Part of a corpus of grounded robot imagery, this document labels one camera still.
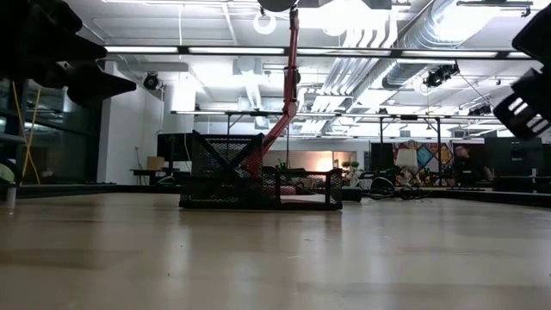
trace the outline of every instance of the artwork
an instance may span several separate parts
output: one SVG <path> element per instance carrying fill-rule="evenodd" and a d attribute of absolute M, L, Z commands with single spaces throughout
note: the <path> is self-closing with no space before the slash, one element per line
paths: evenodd
<path fill-rule="evenodd" d="M 409 140 L 393 144 L 396 165 L 396 186 L 437 186 L 440 184 L 438 162 L 443 171 L 453 164 L 453 153 L 447 143 L 441 144 L 442 158 L 438 157 L 437 143 L 422 143 Z"/>

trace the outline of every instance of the silver duct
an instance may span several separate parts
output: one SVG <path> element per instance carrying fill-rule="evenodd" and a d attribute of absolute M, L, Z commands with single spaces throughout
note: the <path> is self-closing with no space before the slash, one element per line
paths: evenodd
<path fill-rule="evenodd" d="M 448 21 L 461 18 L 458 16 L 465 17 L 461 28 L 444 31 L 443 28 L 450 25 Z M 492 18 L 491 12 L 485 11 L 484 8 L 469 10 L 469 8 L 457 6 L 457 0 L 436 0 L 396 43 L 396 47 L 407 49 L 456 48 L 480 31 L 490 18 Z M 369 73 L 368 78 L 356 90 L 355 97 L 370 88 L 374 81 L 381 77 L 381 74 L 384 77 L 381 86 L 399 89 L 426 67 L 427 65 L 424 64 L 402 64 L 392 59 L 380 60 Z"/>

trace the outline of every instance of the ceiling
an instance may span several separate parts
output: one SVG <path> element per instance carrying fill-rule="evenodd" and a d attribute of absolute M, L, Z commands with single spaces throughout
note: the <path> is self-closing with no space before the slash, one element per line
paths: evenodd
<path fill-rule="evenodd" d="M 132 1 L 107 0 L 66 0 L 68 4 L 83 19 L 85 28 L 80 35 L 103 45 L 218 45 L 218 46 L 288 46 L 288 20 L 285 14 L 275 17 L 276 27 L 271 34 L 259 34 L 253 28 L 253 19 L 258 8 L 248 3 L 243 7 L 243 0 L 228 2 L 224 5 L 207 5 L 208 0 L 194 1 L 185 5 L 145 5 Z M 535 1 L 533 13 L 522 18 L 522 9 L 500 10 L 480 31 L 475 32 L 462 42 L 458 49 L 470 50 L 511 50 L 512 38 L 537 12 L 537 8 L 551 0 Z M 406 34 L 408 22 L 413 19 L 429 0 L 411 0 L 410 6 L 402 6 L 394 10 L 397 20 L 398 34 Z M 317 21 L 312 16 L 317 13 L 308 9 L 300 11 L 301 47 L 341 47 L 345 43 L 346 33 L 338 36 L 326 34 L 325 23 Z M 335 22 L 345 22 L 346 15 L 336 13 Z M 457 25 L 468 24 L 469 20 L 460 21 Z M 233 61 L 237 57 L 229 56 L 166 56 L 166 55 L 135 55 L 113 58 L 120 63 L 120 68 L 135 77 L 143 77 L 145 64 L 156 63 L 187 63 L 201 85 L 196 102 L 201 108 L 216 109 L 223 103 L 237 102 L 242 96 L 247 96 L 245 85 L 233 75 Z M 266 65 L 285 65 L 283 57 L 259 57 L 264 67 Z M 331 58 L 300 58 L 298 66 L 302 76 L 300 86 L 321 85 L 327 79 L 335 59 Z M 457 107 L 470 102 L 480 95 L 490 95 L 487 98 L 495 105 L 510 91 L 507 85 L 522 76 L 530 67 L 539 68 L 535 61 L 490 61 L 461 60 L 458 61 L 461 75 L 455 75 L 442 87 L 433 90 L 428 96 L 420 85 L 420 77 L 414 78 L 401 90 L 393 93 L 393 105 L 384 102 L 358 102 L 358 106 L 370 107 L 369 113 L 377 108 L 386 107 L 391 113 L 426 113 L 438 114 L 457 112 Z M 159 76 L 167 84 L 176 80 L 177 72 L 160 72 Z M 263 70 L 257 80 L 262 97 L 282 97 L 283 74 L 281 70 Z M 242 121 L 251 122 L 249 118 Z"/>

